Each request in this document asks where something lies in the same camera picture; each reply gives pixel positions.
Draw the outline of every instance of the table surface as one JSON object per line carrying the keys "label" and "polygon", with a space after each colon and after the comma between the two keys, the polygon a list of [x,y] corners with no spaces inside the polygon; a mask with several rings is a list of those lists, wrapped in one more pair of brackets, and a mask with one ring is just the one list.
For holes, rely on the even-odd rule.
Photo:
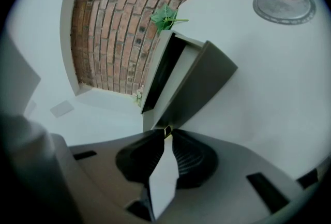
{"label": "table surface", "polygon": [[260,18],[253,0],[183,3],[177,18],[189,22],[173,29],[211,41],[238,70],[181,129],[246,146],[293,179],[326,158],[331,146],[331,19],[324,1],[315,3],[315,17],[301,25]]}

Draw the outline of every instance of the white tabletop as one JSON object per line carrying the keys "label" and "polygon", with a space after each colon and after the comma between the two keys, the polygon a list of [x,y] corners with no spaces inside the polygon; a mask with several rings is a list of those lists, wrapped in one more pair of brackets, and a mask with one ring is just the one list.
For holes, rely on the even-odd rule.
{"label": "white tabletop", "polygon": [[179,7],[177,18],[189,22],[173,29],[211,41],[238,66],[182,129],[246,146],[295,179],[330,151],[330,13],[315,0],[310,22],[280,25],[260,18],[252,3],[187,0]]}

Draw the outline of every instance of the open box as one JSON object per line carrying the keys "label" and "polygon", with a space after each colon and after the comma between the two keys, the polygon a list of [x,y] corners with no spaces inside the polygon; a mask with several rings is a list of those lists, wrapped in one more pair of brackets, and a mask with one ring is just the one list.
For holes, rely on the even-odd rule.
{"label": "open box", "polygon": [[215,45],[162,31],[141,102],[143,131],[179,128],[229,80],[237,66]]}

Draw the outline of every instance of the metal lid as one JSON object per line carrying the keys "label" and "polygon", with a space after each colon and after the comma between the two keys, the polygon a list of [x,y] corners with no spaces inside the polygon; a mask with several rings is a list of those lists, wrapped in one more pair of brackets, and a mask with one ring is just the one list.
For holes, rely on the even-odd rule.
{"label": "metal lid", "polygon": [[302,24],[316,13],[314,0],[254,0],[254,11],[262,18],[280,24]]}

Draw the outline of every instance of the green plant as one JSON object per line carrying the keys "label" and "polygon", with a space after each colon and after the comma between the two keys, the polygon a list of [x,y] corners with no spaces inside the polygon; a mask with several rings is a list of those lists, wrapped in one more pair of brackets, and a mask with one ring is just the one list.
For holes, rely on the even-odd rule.
{"label": "green plant", "polygon": [[141,106],[141,97],[142,97],[142,94],[143,94],[143,89],[144,89],[144,86],[141,85],[140,89],[137,90],[137,93],[136,94],[132,94],[132,97],[134,99],[134,102],[140,107]]}
{"label": "green plant", "polygon": [[151,20],[157,27],[157,32],[169,30],[174,22],[188,22],[187,19],[176,19],[178,10],[172,10],[166,3],[160,9],[156,9],[151,15]]}

